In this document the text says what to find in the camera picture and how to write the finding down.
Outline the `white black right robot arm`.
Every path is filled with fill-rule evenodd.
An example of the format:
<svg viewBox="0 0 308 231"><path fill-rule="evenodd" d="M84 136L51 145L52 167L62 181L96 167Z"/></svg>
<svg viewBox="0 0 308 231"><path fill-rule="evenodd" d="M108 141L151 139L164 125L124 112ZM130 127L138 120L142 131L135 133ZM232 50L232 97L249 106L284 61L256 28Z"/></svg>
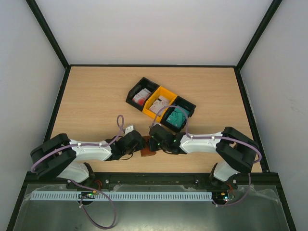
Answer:
<svg viewBox="0 0 308 231"><path fill-rule="evenodd" d="M160 124L150 127L149 135L158 149L168 154L196 152L217 153L223 159L214 164L209 182L221 188L237 173L251 173L252 167L262 159L258 144L233 127L212 134L190 134L188 131L172 133Z"/></svg>

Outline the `brown leather card holder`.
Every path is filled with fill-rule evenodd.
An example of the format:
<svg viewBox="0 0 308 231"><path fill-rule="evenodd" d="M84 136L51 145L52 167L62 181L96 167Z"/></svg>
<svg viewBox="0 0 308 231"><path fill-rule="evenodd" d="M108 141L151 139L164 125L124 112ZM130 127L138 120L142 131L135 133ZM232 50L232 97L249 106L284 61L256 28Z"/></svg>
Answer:
<svg viewBox="0 0 308 231"><path fill-rule="evenodd" d="M156 155L155 151L152 152L150 150L150 145L149 145L150 136L144 136L143 138L145 140L145 147L141 150L141 157L148 157L148 156Z"/></svg>

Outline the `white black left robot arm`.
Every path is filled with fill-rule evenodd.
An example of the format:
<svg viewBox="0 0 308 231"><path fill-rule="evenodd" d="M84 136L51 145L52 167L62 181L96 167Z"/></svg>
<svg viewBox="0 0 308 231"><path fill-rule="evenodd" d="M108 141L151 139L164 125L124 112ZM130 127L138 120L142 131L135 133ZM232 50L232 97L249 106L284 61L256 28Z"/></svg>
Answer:
<svg viewBox="0 0 308 231"><path fill-rule="evenodd" d="M31 151L31 172L40 180L62 178L81 183L90 177L88 161L117 161L145 145L145 139L135 130L100 142L71 140L61 133Z"/></svg>

